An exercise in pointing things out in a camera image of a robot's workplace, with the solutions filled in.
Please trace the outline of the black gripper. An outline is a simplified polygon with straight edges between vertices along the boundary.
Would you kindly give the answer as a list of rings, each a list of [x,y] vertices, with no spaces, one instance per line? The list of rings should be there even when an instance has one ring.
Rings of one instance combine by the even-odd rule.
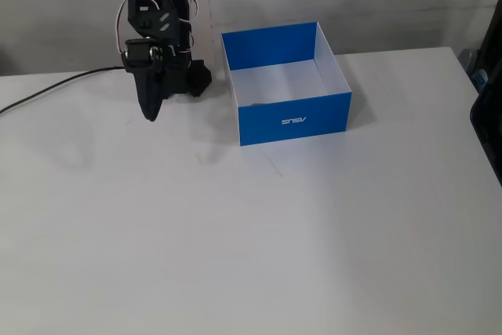
[[[177,58],[172,38],[135,38],[125,41],[122,63],[133,74],[136,94],[144,117],[154,122],[165,99],[163,75],[177,73]]]

